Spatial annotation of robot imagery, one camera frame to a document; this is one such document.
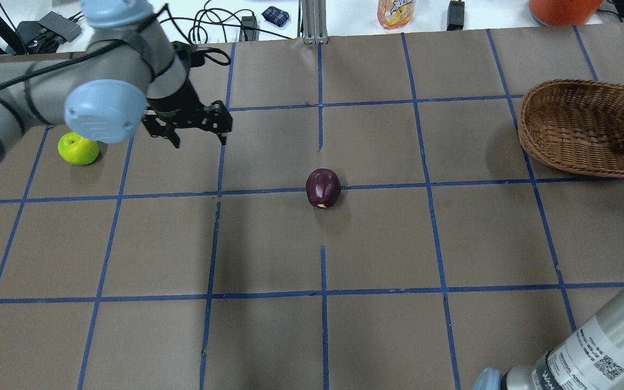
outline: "grid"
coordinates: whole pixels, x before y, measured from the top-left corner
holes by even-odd
[[[587,53],[587,50],[580,36],[577,27],[574,27],[574,32],[579,42],[580,48],[584,54],[584,58],[587,61],[589,70],[594,79],[599,79],[596,76],[596,70],[592,64],[592,60]],[[421,167],[424,174],[424,182],[420,183],[399,183],[399,184],[383,184],[383,185],[352,185],[345,186],[344,191],[355,190],[369,190],[369,189],[393,189],[393,188],[425,188],[428,202],[428,209],[430,213],[430,223],[432,225],[433,240],[435,243],[435,251],[438,261],[438,271],[440,276],[439,287],[429,288],[411,288],[411,289],[327,289],[327,264],[326,264],[326,248],[324,245],[320,247],[320,266],[321,266],[321,286],[317,290],[307,291],[275,291],[267,293],[247,293],[247,294],[215,294],[213,293],[213,282],[215,281],[216,264],[216,252],[218,248],[218,232],[220,224],[220,212],[221,202],[223,197],[246,195],[253,193],[278,193],[278,192],[304,192],[302,187],[290,187],[290,188],[268,188],[267,190],[223,190],[223,166],[226,158],[227,148],[221,146],[220,148],[220,160],[218,164],[218,188],[215,192],[184,192],[184,193],[142,193],[142,194],[124,194],[124,185],[126,182],[127,171],[129,167],[129,161],[131,160],[133,140],[129,141],[128,149],[126,151],[126,157],[123,165],[123,173],[121,176],[121,182],[119,185],[119,192],[116,195],[104,195],[104,196],[89,196],[89,197],[54,197],[54,198],[29,198],[28,192],[33,182],[33,177],[37,169],[37,165],[40,162],[40,156],[43,146],[48,138],[49,128],[45,129],[42,141],[37,150],[37,156],[33,163],[32,169],[28,176],[28,182],[25,186],[25,192],[22,198],[12,198],[0,200],[0,203],[13,203],[18,204],[19,209],[15,217],[15,221],[11,227],[10,235],[8,237],[6,250],[3,254],[2,262],[0,264],[0,280],[2,278],[2,272],[7,264],[8,252],[11,249],[12,242],[14,241],[17,227],[27,203],[45,203],[45,202],[81,202],[82,200],[114,200],[116,206],[114,209],[114,216],[112,219],[111,228],[109,230],[109,237],[107,239],[106,254],[104,262],[102,264],[101,276],[99,283],[97,284],[97,292],[94,297],[59,297],[59,298],[0,298],[0,304],[16,304],[16,303],[94,303],[92,318],[90,321],[89,330],[87,333],[87,341],[85,343],[84,355],[82,365],[79,372],[79,381],[77,382],[77,388],[81,390],[85,379],[85,371],[87,367],[87,361],[90,350],[92,348],[92,341],[94,336],[94,329],[96,319],[98,317],[99,306],[102,302],[129,302],[129,301],[181,301],[181,300],[203,300],[206,304],[205,309],[205,323],[203,330],[203,345],[201,346],[201,365],[200,365],[200,388],[204,388],[205,375],[206,375],[206,348],[209,342],[210,334],[210,321],[211,321],[211,304],[213,300],[218,299],[253,299],[253,298],[277,298],[277,297],[293,297],[293,296],[320,296],[322,298],[322,345],[323,345],[323,378],[324,388],[328,389],[329,385],[329,338],[328,338],[328,319],[327,319],[327,298],[329,296],[342,296],[342,295],[367,295],[367,294],[442,294],[445,325],[447,331],[448,347],[451,356],[451,366],[453,370],[454,383],[457,390],[462,388],[460,383],[460,375],[458,370],[458,360],[455,348],[455,336],[451,328],[451,313],[449,307],[449,294],[453,292],[475,292],[475,291],[530,291],[530,290],[559,290],[562,294],[565,310],[567,311],[567,317],[569,320],[570,330],[575,330],[577,324],[575,323],[572,310],[570,308],[569,298],[567,291],[569,289],[587,289],[587,288],[612,288],[612,287],[624,287],[624,282],[589,282],[589,283],[566,283],[562,272],[558,267],[557,254],[555,251],[555,244],[553,243],[553,237],[550,233],[550,227],[548,225],[547,214],[545,214],[544,204],[541,200],[538,185],[540,183],[564,183],[564,182],[576,182],[576,181],[594,181],[594,180],[608,180],[602,178],[546,178],[538,179],[535,177],[534,171],[530,159],[527,154],[522,151],[525,165],[528,171],[527,179],[513,179],[513,180],[473,180],[473,181],[449,181],[449,182],[433,182],[431,181],[430,171],[428,163],[426,162],[426,151],[423,141],[423,129],[421,129],[421,116],[419,114],[418,103],[426,102],[440,102],[440,101],[469,101],[469,100],[490,100],[490,99],[503,99],[508,103],[508,108],[512,116],[513,125],[517,126],[517,119],[515,114],[515,107],[512,103],[512,99],[521,98],[521,95],[510,94],[508,84],[505,79],[505,74],[501,66],[498,52],[493,42],[492,33],[487,30],[487,37],[490,42],[490,49],[492,50],[493,58],[500,75],[500,81],[502,82],[505,94],[496,96],[465,96],[456,98],[434,98],[434,99],[419,99],[416,94],[416,86],[413,76],[413,69],[411,64],[411,55],[409,53],[408,44],[406,43],[406,35],[401,33],[401,42],[403,44],[404,55],[406,59],[406,67],[408,69],[409,83],[411,84],[411,99],[394,100],[394,101],[362,101],[362,102],[347,102],[347,103],[323,103],[322,94],[322,47],[317,47],[317,74],[318,74],[318,104],[305,104],[305,105],[292,105],[292,106],[265,106],[265,107],[247,107],[247,108],[230,108],[230,95],[232,87],[233,77],[233,64],[235,64],[236,44],[232,45],[230,69],[228,72],[228,83],[226,93],[226,106],[230,108],[230,111],[262,111],[263,109],[298,109],[317,107],[319,117],[319,129],[318,129],[318,147],[319,150],[324,146],[324,124],[323,114],[325,107],[338,107],[338,106],[371,106],[371,105],[391,105],[401,103],[411,103],[413,105],[414,120],[418,133],[418,143],[421,155]],[[554,284],[524,284],[524,285],[501,285],[501,286],[449,286],[445,277],[443,255],[441,254],[440,246],[440,230],[439,222],[436,217],[435,205],[433,199],[434,187],[453,187],[453,186],[477,186],[477,185],[510,185],[510,184],[528,184],[531,185],[535,195],[537,207],[540,213],[540,218],[545,231],[545,237],[547,238],[548,247],[552,258],[552,266],[557,274],[557,283]],[[213,241],[211,244],[211,263],[208,281],[208,291],[206,294],[185,294],[185,295],[160,295],[160,296],[104,296],[102,293],[103,286],[106,278],[107,263],[112,252],[112,244],[114,239],[114,233],[117,226],[117,220],[121,210],[122,201],[125,199],[135,198],[158,198],[158,197],[217,197],[219,200],[216,203],[216,214],[213,220]]]

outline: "white surface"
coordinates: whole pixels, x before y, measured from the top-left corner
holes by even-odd
[[[377,22],[376,0],[327,0],[327,30],[333,35],[374,35],[386,33],[417,31],[442,31],[446,29],[446,10],[449,0],[415,0],[415,13],[413,20],[408,25],[397,30],[384,30]],[[165,3],[161,0],[149,0],[156,10]],[[535,27],[537,24],[532,19],[528,10],[528,0],[465,0],[466,2],[466,29],[502,29],[509,27]],[[196,12],[203,7],[204,0],[172,0],[169,2],[171,12],[176,17],[194,17]],[[39,20],[50,10],[69,17],[80,10],[78,0],[2,0],[14,24],[24,20]],[[284,27],[278,28],[270,24],[262,17],[263,10],[274,5],[290,14],[290,22]],[[295,37],[297,24],[297,0],[212,0],[209,8],[225,8],[236,11],[249,8],[255,11],[260,29]],[[617,22],[614,15],[601,14],[592,16],[590,24]],[[191,22],[180,21],[180,27],[186,33],[191,27]],[[235,20],[228,24],[237,24]],[[84,51],[93,29],[85,19],[80,22],[83,33],[73,42],[68,42],[60,47],[59,51]],[[164,30],[170,40],[184,40],[176,32],[170,22],[163,24]],[[209,33],[209,42],[225,42],[223,30],[215,25],[206,25]],[[227,40],[233,42],[237,39],[239,28],[227,27]],[[264,32],[259,33],[259,40],[281,39]]]

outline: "electrical cord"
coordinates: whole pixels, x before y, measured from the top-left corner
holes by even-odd
[[[169,18],[166,20],[171,20],[173,22],[173,26],[176,28],[176,30],[180,33],[180,35],[186,40],[187,43],[189,44],[193,44],[193,42],[191,42],[191,40],[189,40],[187,35],[184,35],[184,32],[181,30],[181,28],[178,26],[178,24],[175,22],[176,18],[173,17],[173,13],[170,12],[170,7],[163,7],[168,11],[168,16]]]
[[[624,22],[624,20],[622,20],[622,17],[620,16],[620,14],[617,13],[617,12],[609,11],[609,10],[596,10],[596,11],[598,11],[598,12],[606,12],[606,13],[609,13],[609,14],[616,15],[617,20],[621,21],[621,23]]]
[[[241,10],[236,10],[235,12],[230,12],[230,11],[225,10],[223,8],[206,8],[206,6],[210,2],[211,2],[211,0],[208,0],[208,2],[206,2],[204,4],[204,9],[200,10],[199,12],[197,12],[196,15],[194,16],[194,22],[192,24],[192,29],[197,29],[197,36],[196,36],[196,39],[195,39],[197,42],[200,42],[198,27],[201,25],[201,22],[203,22],[204,17],[206,17],[206,19],[208,19],[209,22],[215,23],[215,24],[221,26],[221,28],[223,29],[223,40],[225,40],[225,42],[228,42],[228,35],[225,32],[225,27],[226,27],[225,22],[227,22],[230,19],[235,19],[235,20],[237,20],[239,26],[242,27],[242,20],[237,16],[238,13],[240,13],[240,12],[249,12],[250,14],[252,14],[252,17],[256,17],[255,11],[247,9],[247,8],[243,8]],[[218,15],[217,12],[224,12],[226,15],[228,15],[228,17],[225,18],[225,19],[221,19],[220,15]],[[218,21],[216,22],[215,20],[211,19],[211,15],[214,15],[216,18],[218,18]]]
[[[193,21],[194,18],[193,17],[179,17],[176,16],[174,18],[172,18],[173,20],[191,20]],[[160,21],[160,23],[164,23],[164,22],[168,22],[170,21],[171,18],[166,18]],[[211,22],[202,22],[203,24],[213,24],[213,25],[220,25],[220,23],[211,23]],[[267,31],[267,30],[262,30],[262,29],[257,29],[256,27],[249,27],[249,25],[235,25],[235,24],[223,24],[225,27],[241,27],[242,29],[245,30],[254,30],[254,31],[260,31],[262,33],[267,33],[267,34],[271,34],[271,35],[275,35],[277,37],[281,37],[281,38],[285,38],[287,40],[292,40],[293,38],[291,37],[286,37],[285,35],[281,35],[277,32],[272,32],[272,31]]]
[[[297,37],[302,37],[302,0],[297,0]]]
[[[6,16],[6,20],[8,20],[8,22],[11,24],[11,27],[13,28],[14,32],[16,33],[16,35],[18,35],[18,39],[20,40],[21,44],[23,45],[23,51],[25,52],[25,54],[28,54],[28,46],[25,45],[25,42],[23,42],[23,37],[21,36],[21,33],[18,32],[18,30],[16,29],[16,25],[13,24],[13,22],[11,22],[11,18],[8,17],[7,10],[5,10],[4,6],[2,5],[2,0],[0,0],[0,8],[2,8],[2,12]]]
[[[211,57],[211,55],[209,55],[209,53],[220,54],[223,57],[225,57],[225,61],[216,60],[215,58]],[[209,47],[205,51],[203,51],[203,54],[204,54],[204,57],[206,57],[207,59],[215,62],[216,64],[218,64],[220,66],[227,67],[228,65],[230,65],[230,55],[228,55],[223,50],[216,49],[215,47]]]
[[[149,27],[149,25],[151,25],[155,21],[155,19],[158,18],[158,16],[161,13],[163,13],[167,8],[168,8],[168,5],[165,4],[165,5],[163,5],[162,8],[160,8],[160,10],[158,12],[156,12],[153,15],[147,17],[143,22],[141,22],[141,24],[138,25],[138,27],[136,28],[136,32],[140,33],[143,30],[146,30]],[[109,52],[111,50],[114,50],[114,49],[116,49],[119,46],[122,46],[124,44],[126,44],[126,42],[117,40],[117,41],[114,41],[114,42],[110,43],[107,46],[101,47],[101,48],[99,48],[99,49],[97,49],[95,51],[89,52],[88,54],[82,55],[81,57],[73,58],[71,60],[66,60],[64,62],[58,62],[57,64],[53,64],[53,65],[50,65],[48,67],[44,67],[42,69],[38,69],[36,71],[32,71],[29,74],[25,74],[23,76],[15,77],[14,79],[11,79],[9,81],[4,81],[4,82],[0,83],[0,91],[2,89],[8,88],[10,86],[15,86],[15,84],[18,84],[19,82],[24,82],[24,81],[30,80],[33,77],[42,76],[43,74],[54,72],[56,70],[63,69],[65,67],[70,67],[72,65],[79,64],[80,62],[84,62],[84,61],[87,61],[87,60],[94,59],[95,57],[97,57],[99,55],[102,55],[102,54],[105,54],[105,53],[107,53],[107,52]]]
[[[76,14],[72,15],[71,17],[67,17],[67,19],[73,21],[74,18],[80,17],[79,15],[81,15],[82,12],[83,11],[78,11]]]
[[[208,15],[209,13],[213,13],[213,15],[215,15],[215,17],[218,18],[218,22],[216,22],[216,21],[212,20],[210,16],[208,16],[208,18],[209,18],[211,23],[216,24],[216,25],[220,25],[221,29],[223,30],[223,39],[225,39],[225,41],[227,42],[228,41],[228,36],[227,36],[227,34],[225,32],[225,26],[223,25],[223,20],[220,19],[220,16],[217,13],[215,13],[215,11],[213,11],[213,10],[199,10],[196,13],[196,15],[194,15],[194,21],[192,23],[191,29],[189,30],[189,32],[186,33],[187,36],[191,37],[193,42],[201,43],[201,36],[200,36],[200,33],[199,33],[200,30],[198,29],[198,27],[201,26],[201,22],[203,21],[204,16]]]

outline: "juice bottle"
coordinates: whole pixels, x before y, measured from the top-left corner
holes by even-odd
[[[403,27],[413,17],[415,0],[379,0],[377,20],[387,30]]]

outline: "qr code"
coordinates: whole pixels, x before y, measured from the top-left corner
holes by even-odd
[[[614,380],[622,373],[624,373],[624,368],[619,366],[608,355],[605,355],[599,361],[594,363],[594,367],[596,367],[597,370],[601,371],[601,373],[605,375],[605,377],[607,377],[609,380]]]

